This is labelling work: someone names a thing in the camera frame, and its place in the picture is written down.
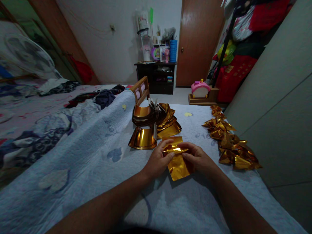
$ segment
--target gold foil paper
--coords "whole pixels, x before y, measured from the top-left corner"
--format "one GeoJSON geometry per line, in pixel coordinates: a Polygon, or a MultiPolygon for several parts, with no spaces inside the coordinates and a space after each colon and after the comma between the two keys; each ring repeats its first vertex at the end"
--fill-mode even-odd
{"type": "Polygon", "coordinates": [[[188,149],[181,149],[178,147],[178,144],[183,142],[181,136],[163,137],[162,141],[168,140],[168,139],[173,139],[174,141],[164,147],[164,149],[163,149],[164,153],[167,154],[167,153],[174,152],[175,154],[179,154],[179,153],[184,153],[184,152],[188,151],[188,149]]]}
{"type": "Polygon", "coordinates": [[[254,152],[246,145],[247,141],[231,134],[235,128],[224,121],[226,116],[221,113],[221,108],[211,106],[212,115],[215,119],[206,121],[203,126],[208,128],[210,137],[218,140],[219,150],[221,152],[219,163],[232,164],[234,169],[253,170],[262,168],[254,152]]]}
{"type": "Polygon", "coordinates": [[[174,113],[175,113],[175,110],[170,109],[170,108],[169,108],[169,105],[168,105],[168,111],[167,111],[166,117],[165,117],[164,120],[161,121],[161,123],[159,123],[157,126],[158,126],[159,128],[161,128],[162,126],[164,126],[164,125],[169,121],[169,119],[173,116],[174,113]]]}
{"type": "Polygon", "coordinates": [[[148,107],[139,107],[138,105],[135,105],[134,107],[134,113],[133,116],[144,118],[147,117],[150,113],[150,106],[148,107]]]}
{"type": "Polygon", "coordinates": [[[182,157],[182,153],[187,152],[188,149],[181,149],[177,145],[183,142],[181,136],[164,137],[162,140],[173,139],[174,141],[167,144],[164,147],[164,154],[167,155],[170,152],[174,152],[175,156],[168,164],[168,169],[173,181],[187,177],[195,171],[195,167],[192,163],[188,162],[182,157]]]}
{"type": "Polygon", "coordinates": [[[135,149],[149,150],[157,145],[157,139],[174,136],[181,132],[182,127],[173,115],[175,110],[169,104],[157,104],[149,99],[148,107],[135,105],[132,113],[132,122],[137,126],[129,141],[129,146],[135,149]]]}
{"type": "Polygon", "coordinates": [[[175,121],[170,127],[157,133],[157,139],[162,139],[163,137],[174,136],[180,133],[182,130],[181,125],[175,121]]]}
{"type": "Polygon", "coordinates": [[[174,122],[176,122],[176,117],[175,116],[172,116],[171,120],[169,120],[168,123],[166,123],[164,126],[160,127],[160,128],[157,128],[157,132],[160,132],[168,127],[170,127],[171,125],[174,124],[174,122]]]}
{"type": "Polygon", "coordinates": [[[157,141],[153,134],[154,128],[143,129],[136,127],[128,145],[139,150],[153,149],[157,146],[157,141]]]}

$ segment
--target pink toy house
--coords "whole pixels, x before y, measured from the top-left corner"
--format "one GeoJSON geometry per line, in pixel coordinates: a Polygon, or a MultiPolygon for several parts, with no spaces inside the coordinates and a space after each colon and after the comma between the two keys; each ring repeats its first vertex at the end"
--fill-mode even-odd
{"type": "Polygon", "coordinates": [[[195,81],[191,86],[193,98],[207,98],[208,92],[210,91],[210,87],[201,81],[195,81]]]}

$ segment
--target white floor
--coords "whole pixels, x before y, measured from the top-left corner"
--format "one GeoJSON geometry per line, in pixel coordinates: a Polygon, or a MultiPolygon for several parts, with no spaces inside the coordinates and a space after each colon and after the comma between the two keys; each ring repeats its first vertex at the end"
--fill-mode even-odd
{"type": "Polygon", "coordinates": [[[183,104],[188,105],[188,95],[192,93],[191,88],[176,88],[173,91],[173,95],[167,94],[151,94],[150,97],[157,103],[169,103],[169,104],[183,104]]]}

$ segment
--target gold foil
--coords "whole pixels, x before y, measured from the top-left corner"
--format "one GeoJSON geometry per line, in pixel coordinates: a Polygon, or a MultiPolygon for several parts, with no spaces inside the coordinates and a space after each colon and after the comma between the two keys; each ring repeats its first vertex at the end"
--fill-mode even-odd
{"type": "Polygon", "coordinates": [[[192,163],[188,162],[187,160],[184,160],[182,157],[182,153],[188,151],[188,149],[181,149],[177,147],[178,143],[183,142],[181,136],[174,136],[174,137],[164,137],[162,140],[165,139],[173,139],[174,141],[170,144],[167,144],[164,147],[165,155],[167,155],[170,152],[175,152],[175,156],[171,160],[171,162],[168,164],[168,169],[171,175],[171,178],[173,181],[176,181],[178,179],[182,179],[184,177],[187,177],[191,173],[195,171],[195,167],[192,163]]]}
{"type": "Polygon", "coordinates": [[[231,134],[235,128],[224,121],[226,116],[221,113],[221,108],[211,106],[212,115],[215,119],[206,121],[203,126],[208,128],[210,137],[218,140],[219,150],[221,152],[219,163],[233,164],[234,169],[253,170],[262,168],[254,152],[246,145],[247,141],[231,134]]]}
{"type": "Polygon", "coordinates": [[[181,149],[178,147],[178,144],[183,142],[181,136],[163,137],[162,141],[167,140],[167,139],[173,139],[174,141],[164,147],[163,149],[164,153],[168,154],[168,153],[174,152],[175,154],[179,154],[179,153],[184,153],[188,151],[188,149],[181,149]]]}
{"type": "Polygon", "coordinates": [[[148,116],[149,113],[150,113],[150,106],[139,107],[138,105],[135,105],[133,116],[143,118],[143,117],[148,116]]]}
{"type": "Polygon", "coordinates": [[[150,150],[157,146],[157,141],[153,137],[154,128],[143,129],[136,127],[129,141],[129,146],[139,150],[150,150]]]}
{"type": "Polygon", "coordinates": [[[158,126],[159,128],[161,128],[162,126],[164,126],[164,125],[169,121],[169,119],[173,116],[174,113],[175,113],[175,110],[170,109],[169,104],[168,104],[167,115],[166,115],[166,117],[165,117],[165,119],[164,119],[163,121],[161,121],[159,124],[157,124],[157,126],[158,126]]]}
{"type": "Polygon", "coordinates": [[[170,127],[157,133],[157,139],[162,139],[163,137],[174,136],[180,133],[182,130],[181,125],[175,121],[170,127]]]}
{"type": "Polygon", "coordinates": [[[164,126],[162,126],[161,128],[157,128],[157,132],[160,132],[168,127],[170,127],[171,125],[174,124],[174,122],[176,122],[176,117],[175,116],[172,116],[171,120],[166,123],[164,126]]]}
{"type": "Polygon", "coordinates": [[[137,126],[129,141],[129,146],[135,149],[153,149],[157,145],[157,139],[169,137],[181,132],[182,127],[173,115],[175,110],[170,109],[169,104],[155,104],[149,99],[148,107],[135,105],[132,122],[137,126]]]}

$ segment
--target black shelf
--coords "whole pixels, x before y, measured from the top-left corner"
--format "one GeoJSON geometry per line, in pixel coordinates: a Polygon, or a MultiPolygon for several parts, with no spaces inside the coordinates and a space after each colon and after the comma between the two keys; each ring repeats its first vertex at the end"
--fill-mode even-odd
{"type": "Polygon", "coordinates": [[[138,81],[144,76],[147,76],[149,81],[149,90],[151,94],[173,94],[173,84],[174,84],[174,75],[175,75],[175,63],[164,63],[156,62],[150,64],[141,64],[136,63],[136,72],[138,81]],[[170,72],[168,71],[159,71],[159,67],[169,67],[170,72]],[[172,82],[167,82],[167,77],[172,77],[172,82]]]}
{"type": "Polygon", "coordinates": [[[167,82],[167,81],[152,81],[152,85],[169,85],[173,86],[173,82],[167,82]]]}

